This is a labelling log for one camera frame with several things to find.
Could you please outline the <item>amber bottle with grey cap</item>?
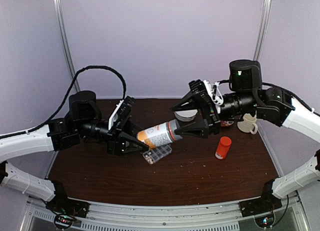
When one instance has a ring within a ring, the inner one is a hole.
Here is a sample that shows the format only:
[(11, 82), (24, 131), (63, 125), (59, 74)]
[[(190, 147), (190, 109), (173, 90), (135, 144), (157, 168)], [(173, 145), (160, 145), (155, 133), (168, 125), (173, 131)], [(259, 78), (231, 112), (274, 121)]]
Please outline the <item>amber bottle with grey cap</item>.
[(181, 140), (183, 137), (176, 134), (179, 127), (178, 121), (173, 119), (139, 131), (136, 138), (152, 150)]

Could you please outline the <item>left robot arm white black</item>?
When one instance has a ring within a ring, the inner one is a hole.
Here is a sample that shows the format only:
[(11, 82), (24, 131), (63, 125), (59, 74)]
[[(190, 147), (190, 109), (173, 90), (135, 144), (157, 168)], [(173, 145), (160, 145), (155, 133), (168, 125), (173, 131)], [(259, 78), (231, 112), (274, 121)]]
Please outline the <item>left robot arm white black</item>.
[(135, 137), (138, 127), (130, 121), (134, 98), (127, 96), (121, 100), (108, 120), (102, 119), (93, 91), (77, 92), (69, 97), (68, 103), (69, 111), (64, 118), (0, 138), (0, 185), (42, 199), (61, 213), (72, 209), (63, 184), (24, 172), (9, 163), (9, 159), (66, 150), (87, 138), (105, 143), (109, 154), (119, 156), (149, 149)]

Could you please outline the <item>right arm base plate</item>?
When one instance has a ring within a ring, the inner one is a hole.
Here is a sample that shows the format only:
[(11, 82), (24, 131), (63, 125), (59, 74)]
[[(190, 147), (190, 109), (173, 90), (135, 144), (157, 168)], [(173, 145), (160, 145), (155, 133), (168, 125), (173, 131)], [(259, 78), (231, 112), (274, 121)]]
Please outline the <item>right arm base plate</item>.
[(265, 230), (276, 224), (275, 210), (282, 206), (282, 201), (277, 198), (263, 199), (259, 197), (239, 203), (242, 217), (253, 217), (255, 224)]

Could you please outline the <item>clear plastic pill organizer box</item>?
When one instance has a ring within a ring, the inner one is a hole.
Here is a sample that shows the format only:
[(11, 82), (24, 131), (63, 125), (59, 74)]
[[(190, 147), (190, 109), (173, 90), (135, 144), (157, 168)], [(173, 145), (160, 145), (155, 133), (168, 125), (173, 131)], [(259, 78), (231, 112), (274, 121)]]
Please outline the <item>clear plastic pill organizer box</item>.
[(172, 148), (170, 144), (150, 149), (142, 154), (142, 157), (150, 164), (153, 165), (171, 154)]

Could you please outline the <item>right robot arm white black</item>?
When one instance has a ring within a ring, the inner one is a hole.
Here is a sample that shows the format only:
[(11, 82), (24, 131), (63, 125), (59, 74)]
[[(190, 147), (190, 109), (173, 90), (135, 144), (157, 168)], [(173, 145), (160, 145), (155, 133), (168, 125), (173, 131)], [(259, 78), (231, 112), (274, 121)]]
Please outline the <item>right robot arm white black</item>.
[(219, 84), (206, 80), (188, 84), (190, 91), (171, 110), (200, 110), (202, 120), (178, 128), (176, 134), (207, 138), (219, 133), (221, 121), (253, 114), (257, 119), (320, 141), (320, 115), (285, 88), (270, 83), (268, 89), (263, 89), (265, 82), (258, 61), (234, 60), (229, 63), (229, 70), (229, 94), (218, 94)]

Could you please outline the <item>orange pill bottle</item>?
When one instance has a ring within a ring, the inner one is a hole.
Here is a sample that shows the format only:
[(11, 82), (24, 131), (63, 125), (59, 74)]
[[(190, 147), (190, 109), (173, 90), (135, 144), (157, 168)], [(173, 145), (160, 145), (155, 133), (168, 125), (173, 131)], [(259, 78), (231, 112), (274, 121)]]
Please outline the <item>orange pill bottle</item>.
[(230, 150), (231, 145), (232, 140), (229, 137), (221, 137), (215, 152), (215, 157), (219, 160), (225, 159)]

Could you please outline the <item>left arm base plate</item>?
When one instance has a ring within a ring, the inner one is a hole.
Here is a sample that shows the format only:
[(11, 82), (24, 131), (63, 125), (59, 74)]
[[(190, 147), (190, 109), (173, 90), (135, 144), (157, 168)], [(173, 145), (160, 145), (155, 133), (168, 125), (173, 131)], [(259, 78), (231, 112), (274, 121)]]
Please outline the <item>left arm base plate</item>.
[(57, 198), (42, 201), (45, 207), (54, 214), (53, 224), (59, 230), (69, 229), (78, 218), (86, 218), (90, 204), (70, 198)]

